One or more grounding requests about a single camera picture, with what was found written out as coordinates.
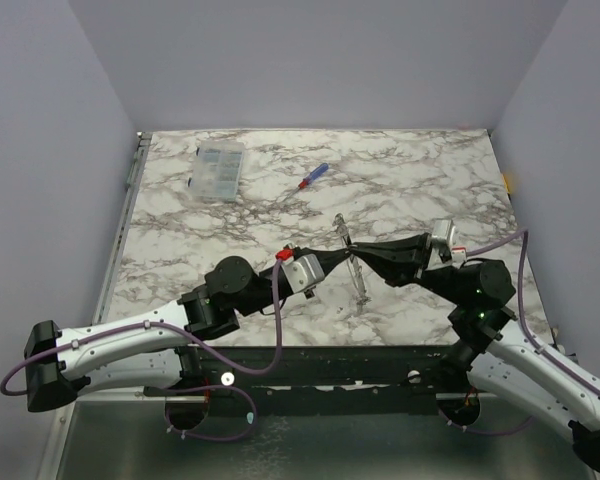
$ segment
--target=plastic box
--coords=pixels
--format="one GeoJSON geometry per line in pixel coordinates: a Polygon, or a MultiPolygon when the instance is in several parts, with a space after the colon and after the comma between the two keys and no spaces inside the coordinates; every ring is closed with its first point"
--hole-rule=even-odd
{"type": "Polygon", "coordinates": [[[235,201],[245,150],[240,142],[202,142],[189,178],[193,196],[235,201]]]}

